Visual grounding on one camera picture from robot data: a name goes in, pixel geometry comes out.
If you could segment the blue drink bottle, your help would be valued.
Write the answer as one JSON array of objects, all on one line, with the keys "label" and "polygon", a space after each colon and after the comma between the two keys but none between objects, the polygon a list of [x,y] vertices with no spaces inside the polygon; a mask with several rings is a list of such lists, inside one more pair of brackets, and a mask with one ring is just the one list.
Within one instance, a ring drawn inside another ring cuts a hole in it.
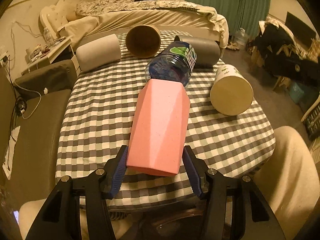
[{"label": "blue drink bottle", "polygon": [[180,82],[188,86],[197,54],[187,42],[171,42],[161,53],[153,58],[145,68],[145,79],[159,79]]}]

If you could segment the black television screen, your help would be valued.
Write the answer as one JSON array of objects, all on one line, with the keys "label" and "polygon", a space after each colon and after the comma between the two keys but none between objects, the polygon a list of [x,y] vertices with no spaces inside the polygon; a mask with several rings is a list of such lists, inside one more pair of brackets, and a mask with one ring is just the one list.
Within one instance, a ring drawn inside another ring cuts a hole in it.
[{"label": "black television screen", "polygon": [[285,25],[293,32],[294,36],[302,38],[316,38],[316,32],[295,15],[287,12]]}]

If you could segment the white nightstand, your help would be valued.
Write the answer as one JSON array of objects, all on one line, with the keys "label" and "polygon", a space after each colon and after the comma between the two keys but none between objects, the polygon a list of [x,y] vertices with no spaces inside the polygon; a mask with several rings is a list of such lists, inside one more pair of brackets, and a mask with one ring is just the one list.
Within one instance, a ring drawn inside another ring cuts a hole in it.
[{"label": "white nightstand", "polygon": [[77,62],[74,50],[72,48],[72,41],[69,36],[57,42],[57,44],[50,48],[49,51],[43,56],[29,63],[21,72],[21,75],[28,74],[34,70],[63,60],[72,60],[74,64]]}]

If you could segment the dark grey sofa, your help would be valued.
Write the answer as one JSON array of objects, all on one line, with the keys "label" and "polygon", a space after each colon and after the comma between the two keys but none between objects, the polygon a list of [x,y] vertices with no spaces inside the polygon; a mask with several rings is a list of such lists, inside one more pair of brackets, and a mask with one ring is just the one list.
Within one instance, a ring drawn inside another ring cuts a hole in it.
[{"label": "dark grey sofa", "polygon": [[[14,210],[48,197],[55,186],[60,129],[76,80],[72,60],[50,64],[13,82],[1,68],[1,186]],[[21,129],[7,180],[2,164],[17,126]]]}]

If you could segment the glowing phone screen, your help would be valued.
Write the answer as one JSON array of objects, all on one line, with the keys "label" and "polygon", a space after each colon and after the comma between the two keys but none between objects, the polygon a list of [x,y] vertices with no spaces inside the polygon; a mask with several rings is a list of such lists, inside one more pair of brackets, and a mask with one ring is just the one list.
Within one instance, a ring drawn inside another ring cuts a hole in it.
[{"label": "glowing phone screen", "polygon": [[17,223],[19,222],[19,212],[18,211],[13,211],[14,217],[17,221]]}]

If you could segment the clear bottle on nightstand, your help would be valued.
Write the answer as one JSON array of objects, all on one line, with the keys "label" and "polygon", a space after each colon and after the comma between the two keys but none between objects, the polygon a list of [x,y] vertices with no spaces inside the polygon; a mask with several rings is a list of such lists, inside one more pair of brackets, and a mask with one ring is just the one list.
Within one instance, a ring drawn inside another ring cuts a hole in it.
[{"label": "clear bottle on nightstand", "polygon": [[44,28],[43,36],[44,36],[44,39],[46,41],[48,48],[51,48],[54,44],[54,39],[53,39],[51,32],[49,31],[49,29],[47,27]]}]

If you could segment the large clear water jug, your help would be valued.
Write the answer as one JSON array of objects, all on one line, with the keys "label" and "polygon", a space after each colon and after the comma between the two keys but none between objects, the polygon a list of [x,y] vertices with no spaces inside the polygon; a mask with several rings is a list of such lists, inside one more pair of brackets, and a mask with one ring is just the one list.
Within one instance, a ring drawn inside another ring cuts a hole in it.
[{"label": "large clear water jug", "polygon": [[248,39],[248,35],[246,34],[246,31],[244,28],[240,28],[234,36],[234,42],[240,46],[240,47],[244,47],[246,45]]}]

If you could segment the cream tufted headboard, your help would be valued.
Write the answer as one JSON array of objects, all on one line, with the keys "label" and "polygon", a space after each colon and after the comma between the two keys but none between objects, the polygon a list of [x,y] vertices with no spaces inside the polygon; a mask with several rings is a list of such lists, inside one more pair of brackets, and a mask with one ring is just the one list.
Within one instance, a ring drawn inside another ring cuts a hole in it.
[{"label": "cream tufted headboard", "polygon": [[59,0],[56,4],[44,7],[40,12],[40,21],[47,28],[54,39],[59,31],[69,22],[77,20],[76,6],[80,0]]}]

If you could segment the floral patterned duvet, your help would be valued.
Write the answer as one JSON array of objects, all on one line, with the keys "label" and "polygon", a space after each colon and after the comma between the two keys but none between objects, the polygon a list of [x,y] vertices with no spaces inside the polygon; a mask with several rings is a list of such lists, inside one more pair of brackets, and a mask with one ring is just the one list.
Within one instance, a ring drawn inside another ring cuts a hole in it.
[{"label": "floral patterned duvet", "polygon": [[92,0],[81,1],[76,5],[77,16],[102,15],[108,12],[148,9],[181,9],[197,11],[195,3],[183,0]]}]

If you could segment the white printed paper cup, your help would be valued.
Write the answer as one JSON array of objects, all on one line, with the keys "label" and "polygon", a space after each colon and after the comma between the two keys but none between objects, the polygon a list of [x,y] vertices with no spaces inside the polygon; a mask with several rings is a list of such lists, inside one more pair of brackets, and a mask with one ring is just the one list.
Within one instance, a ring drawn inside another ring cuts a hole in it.
[{"label": "white printed paper cup", "polygon": [[235,66],[225,64],[217,69],[210,101],[218,112],[228,116],[244,113],[251,106],[253,96],[251,84]]}]

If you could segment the brown paper cup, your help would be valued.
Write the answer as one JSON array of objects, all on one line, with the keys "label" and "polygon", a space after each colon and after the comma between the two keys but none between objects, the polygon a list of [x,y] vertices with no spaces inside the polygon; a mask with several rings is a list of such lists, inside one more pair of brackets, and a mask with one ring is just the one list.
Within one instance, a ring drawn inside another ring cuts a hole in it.
[{"label": "brown paper cup", "polygon": [[138,25],[127,33],[125,44],[133,56],[140,59],[151,58],[161,46],[160,32],[150,25]]}]

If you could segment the wooden chair with clothes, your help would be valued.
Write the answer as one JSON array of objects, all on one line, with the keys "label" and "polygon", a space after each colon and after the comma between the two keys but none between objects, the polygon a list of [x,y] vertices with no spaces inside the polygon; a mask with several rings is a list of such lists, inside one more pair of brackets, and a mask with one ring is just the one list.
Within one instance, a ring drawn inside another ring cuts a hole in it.
[{"label": "wooden chair with clothes", "polygon": [[278,78],[277,85],[291,80],[319,89],[319,39],[295,37],[279,20],[259,21],[259,34],[248,41],[253,66]]}]

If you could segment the bed with beige sheet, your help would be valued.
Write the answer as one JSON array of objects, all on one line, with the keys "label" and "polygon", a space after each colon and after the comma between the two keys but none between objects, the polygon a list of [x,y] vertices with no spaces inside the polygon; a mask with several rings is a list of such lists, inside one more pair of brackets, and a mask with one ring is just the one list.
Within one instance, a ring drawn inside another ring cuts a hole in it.
[{"label": "bed with beige sheet", "polygon": [[228,44],[229,27],[224,16],[218,14],[214,7],[182,0],[128,3],[120,10],[107,5],[105,0],[82,2],[78,4],[76,15],[80,18],[57,29],[60,35],[71,37],[72,46],[77,46],[88,35],[138,25],[206,29],[214,34],[222,49]]}]

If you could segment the wall power outlet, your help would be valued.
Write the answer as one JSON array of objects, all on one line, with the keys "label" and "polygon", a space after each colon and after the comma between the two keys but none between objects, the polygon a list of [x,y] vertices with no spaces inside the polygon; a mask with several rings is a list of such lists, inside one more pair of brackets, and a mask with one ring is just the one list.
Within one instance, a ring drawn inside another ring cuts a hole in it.
[{"label": "wall power outlet", "polygon": [[5,51],[0,55],[0,64],[1,67],[4,67],[6,65],[6,62],[8,61],[8,52]]}]

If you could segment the teal plastic basket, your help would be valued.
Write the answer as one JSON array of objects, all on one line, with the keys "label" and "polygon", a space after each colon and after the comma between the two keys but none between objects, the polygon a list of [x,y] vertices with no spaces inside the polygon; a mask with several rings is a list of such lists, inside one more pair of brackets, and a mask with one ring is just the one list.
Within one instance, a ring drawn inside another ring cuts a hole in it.
[{"label": "teal plastic basket", "polygon": [[305,94],[305,86],[301,83],[291,83],[289,96],[295,104],[298,104]]}]

